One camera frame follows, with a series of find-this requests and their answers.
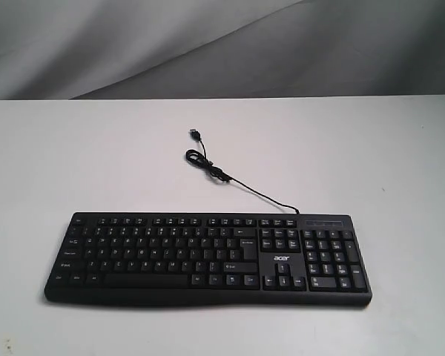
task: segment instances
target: space bar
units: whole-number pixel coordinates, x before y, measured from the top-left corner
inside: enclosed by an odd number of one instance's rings
[[[188,277],[178,274],[108,274],[104,285],[120,288],[178,288],[188,287]]]

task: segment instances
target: keyboard frame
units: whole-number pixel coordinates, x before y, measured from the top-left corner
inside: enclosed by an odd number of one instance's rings
[[[58,303],[78,303],[106,306],[209,306],[225,304],[293,304],[293,305],[332,305],[332,306],[366,306],[372,299],[372,290],[366,273],[366,268],[357,241],[352,219],[349,215],[325,215],[325,214],[250,214],[250,213],[155,213],[155,212],[76,212],[71,221],[76,216],[85,215],[86,219],[105,217],[144,217],[148,220],[144,227],[151,226],[155,218],[198,218],[201,219],[200,227],[208,228],[208,219],[256,219],[257,226],[257,253],[259,259],[260,289],[139,289],[139,288],[100,288],[100,287],[71,287],[71,286],[50,286],[49,281],[44,288],[45,297],[52,302]],[[261,219],[282,219],[296,220],[299,234],[301,252],[261,252],[259,230]],[[273,257],[278,254],[284,256],[299,257],[305,263],[302,230],[330,230],[339,229],[337,227],[308,227],[307,221],[339,221],[343,223],[343,230],[350,230],[353,233],[353,241],[359,254],[359,265],[362,268],[364,280],[366,281],[366,292],[341,292],[341,291],[311,291],[309,288],[309,277],[305,271],[306,291],[267,291],[263,289],[263,273],[267,268],[273,268],[275,264]]]

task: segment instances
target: black cable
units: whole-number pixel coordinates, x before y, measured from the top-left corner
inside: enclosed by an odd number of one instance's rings
[[[201,152],[196,151],[196,150],[187,150],[186,151],[186,160],[188,160],[188,162],[190,162],[192,165],[195,165],[198,168],[204,169],[205,171],[207,171],[214,178],[217,178],[217,179],[219,179],[219,180],[221,180],[223,182],[227,182],[227,183],[229,183],[230,181],[233,180],[236,183],[241,184],[242,187],[247,188],[248,190],[252,191],[253,193],[258,194],[261,197],[264,197],[267,200],[270,200],[271,202],[274,202],[275,204],[278,204],[278,205],[283,206],[285,208],[293,209],[293,210],[295,210],[295,212],[297,214],[300,213],[298,211],[298,209],[295,208],[294,206],[282,204],[281,202],[273,200],[271,197],[267,197],[265,194],[262,194],[259,191],[256,191],[255,189],[252,189],[248,185],[246,185],[246,184],[242,183],[241,181],[239,181],[239,180],[229,176],[228,174],[224,173],[224,171],[221,168],[215,167],[213,165],[213,162],[208,160],[208,157],[206,156],[206,148],[205,148],[204,144],[202,143],[201,134],[198,131],[196,131],[195,129],[191,129],[190,130],[190,135],[191,135],[192,139],[194,139],[195,141],[197,141],[197,142],[199,142],[201,144],[203,152],[204,152],[204,156],[203,156],[201,154]]]

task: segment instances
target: black keyboard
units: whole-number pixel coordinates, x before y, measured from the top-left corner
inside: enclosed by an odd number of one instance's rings
[[[365,306],[351,218],[75,213],[44,294],[61,303]]]

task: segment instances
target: white table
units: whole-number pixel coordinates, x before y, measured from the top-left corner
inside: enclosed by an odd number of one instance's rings
[[[191,167],[189,128],[271,197],[350,214],[371,304],[46,302],[74,211],[279,211]],[[0,355],[11,354],[445,355],[445,96],[0,102]]]

